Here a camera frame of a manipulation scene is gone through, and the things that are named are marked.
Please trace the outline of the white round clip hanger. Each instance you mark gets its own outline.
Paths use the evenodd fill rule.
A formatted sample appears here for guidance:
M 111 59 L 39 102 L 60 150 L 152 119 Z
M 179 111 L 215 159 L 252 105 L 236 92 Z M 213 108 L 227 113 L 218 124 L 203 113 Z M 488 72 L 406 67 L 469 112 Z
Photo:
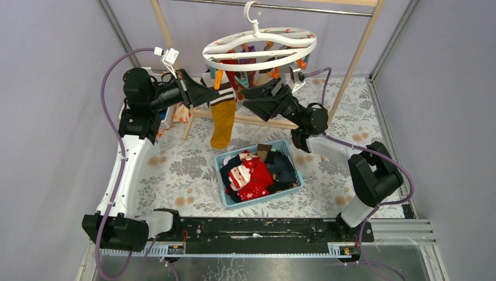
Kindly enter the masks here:
M 271 70 L 289 64 L 305 64 L 305 58 L 317 47 L 314 32 L 301 28 L 261 28 L 252 15 L 249 1 L 243 8 L 251 29 L 218 39 L 202 51 L 205 63 L 225 71 Z M 239 64 L 222 64 L 221 60 L 236 59 Z

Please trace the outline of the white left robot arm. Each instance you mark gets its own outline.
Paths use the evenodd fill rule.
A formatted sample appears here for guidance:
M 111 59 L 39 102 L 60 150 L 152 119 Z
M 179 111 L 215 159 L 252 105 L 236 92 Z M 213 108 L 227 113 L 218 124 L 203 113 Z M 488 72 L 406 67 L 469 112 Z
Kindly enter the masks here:
M 123 75 L 123 82 L 125 107 L 114 128 L 119 142 L 116 162 L 102 201 L 95 214 L 84 215 L 82 228 L 101 249 L 140 252 L 155 236 L 173 241 L 181 235 L 177 210 L 159 208 L 136 214 L 139 173 L 156 142 L 160 113 L 179 103 L 197 107 L 220 95 L 193 80 L 184 69 L 168 81 L 157 81 L 144 68 L 133 68 Z

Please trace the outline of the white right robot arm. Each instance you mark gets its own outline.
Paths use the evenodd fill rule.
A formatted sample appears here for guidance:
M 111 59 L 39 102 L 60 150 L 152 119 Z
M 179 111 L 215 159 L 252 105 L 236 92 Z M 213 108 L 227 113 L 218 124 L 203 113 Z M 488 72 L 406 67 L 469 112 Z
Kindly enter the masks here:
M 295 124 L 291 137 L 296 148 L 347 166 L 355 196 L 336 218 L 335 232 L 341 240 L 352 240 L 359 233 L 358 225 L 403 185 L 398 166 L 381 142 L 358 147 L 326 134 L 328 112 L 321 103 L 303 106 L 290 87 L 281 83 L 244 89 L 241 94 L 243 106 L 262 120 L 281 115 Z

